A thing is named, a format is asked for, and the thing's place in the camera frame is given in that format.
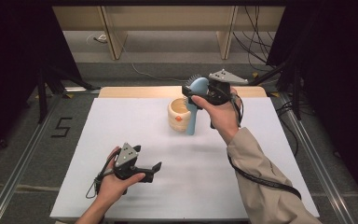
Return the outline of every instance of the table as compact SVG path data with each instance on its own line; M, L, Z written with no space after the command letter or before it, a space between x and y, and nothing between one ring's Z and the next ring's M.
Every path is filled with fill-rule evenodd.
M162 161L161 170L155 174L152 184L130 187L105 218L128 221L247 219L234 171L227 161L226 145L217 131L210 129L206 111L198 113L196 132L192 136L169 127L167 105L172 98L181 96L178 90L180 87L102 89L100 98L95 99L91 107L50 216L62 221L80 217L92 202L85 195L106 155L114 144L128 142L143 147L137 166L151 168ZM238 90L249 96L242 98L245 105L242 126L251 130L266 155L301 192L309 211L318 217L270 99L265 97L261 87L238 87Z

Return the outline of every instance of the cup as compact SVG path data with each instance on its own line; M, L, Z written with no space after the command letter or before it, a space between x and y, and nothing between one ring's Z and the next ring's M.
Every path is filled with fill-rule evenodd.
M187 110L185 99L172 100L168 104L168 123L175 131L182 133L190 122L190 111Z

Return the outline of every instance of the floor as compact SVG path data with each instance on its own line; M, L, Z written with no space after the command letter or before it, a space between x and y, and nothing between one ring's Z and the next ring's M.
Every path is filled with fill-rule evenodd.
M64 32L64 35L82 77L95 86L182 85L183 80L192 75L206 76L222 68L251 79L255 74L265 73L261 70L270 69L254 56L249 56L236 39L232 41L229 58L222 60L213 32L129 32L125 51L116 61L111 60L107 44L94 40L94 37L100 38L103 42L103 32ZM250 41L245 35L251 37L253 33L236 33L242 43L249 46ZM273 36L273 33L262 33L261 39L265 45L270 45ZM253 42L251 49L258 57L264 58L264 47ZM276 79L274 77L262 85L267 92L276 93ZM69 81L63 83L66 87L75 86ZM4 212L0 223L56 222L49 217L49 213L76 149L92 100L98 97L96 92L74 92L63 97L51 95L48 98L48 122L41 127L37 124L36 95L35 92L30 96L28 107L23 109L13 125L6 138L8 146L0 147L0 195L5 191L8 180L12 179L13 171L21 170L17 174L18 181L9 183L13 191L2 207ZM290 100L290 92L278 92L270 99L278 109ZM307 105L305 95L301 98L301 117L300 124L309 139L299 136L300 131L295 128L297 123L292 119L291 112L282 115L282 126L287 124L288 128L283 128L286 137L293 151L298 150L296 160L319 208L320 220L323 223L358 223L358 187L339 155L334 153L334 146L317 115ZM51 137L63 134L62 130L56 129L60 119L62 125L70 127L70 130L66 137ZM312 150L320 157L333 186L326 186L321 180L320 172L310 158ZM28 153L28 158L24 159L24 152ZM19 168L19 161L23 161L22 169ZM346 216L340 214L342 207L334 205L334 198L326 190L329 188L335 189L336 196L343 199L348 209Z

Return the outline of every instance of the right hand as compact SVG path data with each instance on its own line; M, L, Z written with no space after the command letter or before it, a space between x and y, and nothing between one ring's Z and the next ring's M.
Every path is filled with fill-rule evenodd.
M237 91L234 88L231 88L231 92L237 94ZM208 112L211 117L212 125L228 145L239 129L237 124L237 114L231 102L227 102L223 105L211 105L205 99L197 95L192 96L191 100Z

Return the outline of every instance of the hand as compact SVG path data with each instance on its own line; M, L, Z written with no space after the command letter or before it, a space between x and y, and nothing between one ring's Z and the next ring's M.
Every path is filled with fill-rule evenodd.
M118 147L113 149L108 158L118 150ZM113 169L113 160L109 162L106 169ZM100 192L92 205L87 211L77 220L77 224L91 224L99 223L106 211L114 204L129 186L141 181L145 174L136 174L126 180L120 180L115 175L107 175L103 178L103 183L100 187Z
M237 91L231 87L231 93L237 94ZM208 112L212 125L228 145L238 131L237 114L232 104L227 102L223 105L211 105L196 95L192 96L191 100ZM237 101L236 104L241 107L240 101Z

